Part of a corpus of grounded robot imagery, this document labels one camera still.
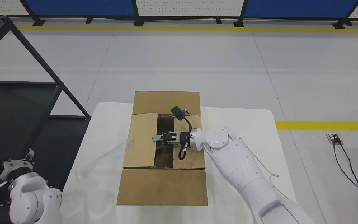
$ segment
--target white robot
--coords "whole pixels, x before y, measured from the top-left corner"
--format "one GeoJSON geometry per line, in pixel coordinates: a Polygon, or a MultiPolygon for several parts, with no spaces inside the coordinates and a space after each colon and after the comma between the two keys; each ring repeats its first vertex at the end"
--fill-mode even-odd
{"type": "Polygon", "coordinates": [[[179,159],[185,158],[187,147],[204,149],[225,179],[241,194],[249,206],[255,224],[314,224],[311,218],[289,198],[283,196],[263,177],[247,145],[229,128],[192,129],[185,118],[187,110],[177,106],[172,113],[178,120],[186,120],[188,132],[168,132],[153,137],[163,144],[179,144],[179,159]]]}
{"type": "MultiPolygon", "coordinates": [[[[255,224],[314,224],[310,217],[292,200],[279,193],[256,164],[246,144],[230,129],[192,129],[185,118],[186,110],[172,109],[179,120],[186,120],[188,132],[167,132],[153,137],[164,145],[180,145],[179,159],[185,159],[187,148],[204,149],[225,179],[241,194],[249,206],[255,224]]],[[[61,224],[62,194],[49,188],[46,181],[32,172],[29,162],[34,152],[24,160],[5,161],[0,180],[10,191],[10,219],[15,224],[61,224]]]]}
{"type": "Polygon", "coordinates": [[[33,172],[33,156],[29,149],[24,159],[2,162],[0,188],[10,192],[10,220],[14,224],[62,224],[62,193],[33,172]]]}

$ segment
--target black metal frame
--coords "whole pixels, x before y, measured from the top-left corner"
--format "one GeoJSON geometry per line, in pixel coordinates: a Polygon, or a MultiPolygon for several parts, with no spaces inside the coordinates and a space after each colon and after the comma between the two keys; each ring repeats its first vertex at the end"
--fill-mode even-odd
{"type": "Polygon", "coordinates": [[[47,118],[49,117],[55,103],[57,102],[58,97],[61,92],[64,91],[65,94],[72,100],[72,102],[77,106],[77,108],[84,114],[83,119],[91,119],[89,113],[85,108],[80,104],[80,102],[74,97],[70,92],[67,86],[61,81],[61,79],[56,75],[56,73],[50,68],[47,62],[41,57],[41,55],[36,51],[36,49],[30,44],[30,42],[24,37],[20,30],[15,26],[12,20],[8,16],[0,17],[0,40],[9,32],[12,32],[16,38],[21,42],[21,44],[30,52],[30,54],[39,62],[39,64],[47,71],[47,73],[52,77],[55,82],[0,82],[0,85],[5,86],[38,86],[38,87],[49,87],[54,85],[55,94],[52,98],[49,105],[44,110],[41,115],[42,119],[35,125],[34,130],[31,132],[31,135],[28,139],[28,142],[25,143],[23,147],[23,157],[27,154],[27,149],[31,146],[38,138],[42,127],[44,126],[47,118]]]}
{"type": "Polygon", "coordinates": [[[344,18],[341,18],[338,20],[338,22],[336,23],[332,23],[332,25],[336,28],[336,29],[344,29],[345,27],[343,26],[344,24],[347,24],[347,26],[352,26],[351,21],[349,20],[349,17],[351,16],[351,14],[354,12],[354,10],[357,8],[358,6],[358,0],[356,1],[356,3],[353,5],[353,7],[348,11],[348,13],[346,14],[346,16],[344,18]]]}
{"type": "Polygon", "coordinates": [[[57,83],[57,85],[62,86],[63,91],[66,95],[72,100],[72,102],[79,108],[79,110],[86,116],[86,118],[91,118],[89,113],[84,109],[84,107],[79,103],[79,101],[73,96],[67,86],[61,81],[61,79],[56,75],[56,73],[51,69],[47,62],[41,57],[39,52],[30,44],[30,42],[24,37],[20,30],[15,26],[12,20],[7,16],[0,17],[0,40],[11,31],[16,38],[21,42],[21,44],[30,52],[30,54],[39,62],[39,64],[47,71],[47,73],[52,77],[52,79],[57,83]]]}
{"type": "Polygon", "coordinates": [[[34,24],[32,24],[33,26],[42,26],[46,22],[46,20],[40,20],[40,18],[34,14],[30,6],[27,4],[26,0],[20,0],[20,2],[23,5],[23,7],[26,9],[26,11],[29,13],[29,16],[33,19],[34,21],[34,24]]]}
{"type": "Polygon", "coordinates": [[[347,24],[348,26],[352,26],[350,21],[356,21],[358,18],[349,19],[350,15],[353,13],[355,8],[358,6],[358,0],[355,5],[350,9],[347,15],[344,18],[320,18],[320,17],[245,17],[246,9],[248,6],[249,0],[244,0],[243,7],[241,9],[240,16],[238,17],[203,17],[203,16],[139,16],[138,15],[138,7],[136,5],[136,0],[131,0],[133,6],[134,16],[89,16],[89,15],[35,15],[26,0],[20,0],[20,2],[25,7],[26,11],[29,15],[10,15],[11,17],[31,17],[34,20],[34,26],[41,26],[45,20],[40,20],[39,17],[44,18],[87,18],[86,23],[90,24],[94,18],[107,18],[107,19],[115,19],[115,20],[134,20],[134,26],[143,26],[145,21],[160,21],[160,20],[190,20],[190,19],[205,19],[205,18],[213,18],[216,19],[217,24],[221,24],[221,19],[223,18],[237,18],[238,20],[234,22],[235,27],[244,27],[243,19],[264,19],[264,20],[338,20],[337,23],[332,23],[332,25],[337,29],[344,29],[343,24],[347,24]]]}
{"type": "Polygon", "coordinates": [[[234,22],[235,27],[244,27],[243,19],[245,17],[247,5],[248,5],[248,0],[244,0],[244,3],[242,4],[241,12],[240,12],[240,17],[238,18],[238,20],[236,22],[234,22]]]}
{"type": "Polygon", "coordinates": [[[160,21],[160,20],[194,20],[194,19],[205,19],[213,18],[216,20],[217,24],[221,24],[222,18],[235,18],[237,22],[234,22],[235,27],[244,27],[243,19],[245,16],[246,8],[249,0],[244,0],[243,6],[240,12],[240,16],[225,16],[225,17],[215,17],[215,16],[140,16],[138,13],[138,6],[136,0],[131,0],[134,16],[89,16],[89,15],[35,15],[30,6],[27,4],[26,0],[20,0],[26,11],[29,15],[11,15],[16,17],[31,17],[34,20],[34,26],[41,26],[44,24],[45,20],[40,20],[39,17],[44,18],[87,18],[86,23],[90,24],[94,18],[107,18],[107,19],[116,19],[116,20],[134,20],[134,26],[143,26],[145,21],[160,21]]]}

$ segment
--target box flap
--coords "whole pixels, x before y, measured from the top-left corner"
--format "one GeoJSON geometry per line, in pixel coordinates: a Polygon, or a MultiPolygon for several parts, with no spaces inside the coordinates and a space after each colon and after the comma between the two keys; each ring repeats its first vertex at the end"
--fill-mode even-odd
{"type": "Polygon", "coordinates": [[[133,142],[125,151],[123,167],[154,166],[156,143],[152,137],[157,134],[157,113],[132,115],[128,139],[133,142]]]}
{"type": "MultiPolygon", "coordinates": [[[[192,115],[187,117],[193,128],[201,128],[201,116],[192,115]]],[[[188,131],[188,123],[185,120],[174,119],[174,131],[188,131]]],[[[188,148],[185,159],[179,160],[180,147],[174,148],[174,169],[204,169],[204,150],[198,151],[188,148]]]]}
{"type": "Polygon", "coordinates": [[[123,169],[117,205],[207,206],[205,170],[123,169]]]}
{"type": "Polygon", "coordinates": [[[192,115],[200,115],[200,97],[198,92],[135,92],[133,115],[157,113],[172,114],[171,109],[179,106],[192,115]]]}

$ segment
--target open cardboard box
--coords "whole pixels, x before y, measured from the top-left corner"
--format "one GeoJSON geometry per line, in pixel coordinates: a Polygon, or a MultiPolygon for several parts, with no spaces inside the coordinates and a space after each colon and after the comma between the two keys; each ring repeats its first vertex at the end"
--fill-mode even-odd
{"type": "Polygon", "coordinates": [[[157,132],[188,131],[171,113],[187,109],[194,128],[201,128],[198,92],[136,92],[117,205],[207,206],[204,151],[188,148],[179,160],[179,147],[156,149],[157,132]]]}

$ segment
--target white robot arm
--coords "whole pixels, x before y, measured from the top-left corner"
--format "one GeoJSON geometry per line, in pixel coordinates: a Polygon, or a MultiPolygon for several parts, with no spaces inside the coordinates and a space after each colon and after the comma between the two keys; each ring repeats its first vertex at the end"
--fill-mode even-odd
{"type": "Polygon", "coordinates": [[[8,182],[10,220],[14,224],[62,224],[62,193],[49,188],[44,178],[32,171],[30,160],[27,157],[2,162],[0,180],[8,182]]]}
{"type": "Polygon", "coordinates": [[[314,224],[292,200],[281,195],[263,177],[247,146],[228,128],[197,129],[191,135],[191,148],[204,149],[220,173],[241,194],[257,224],[314,224]]]}

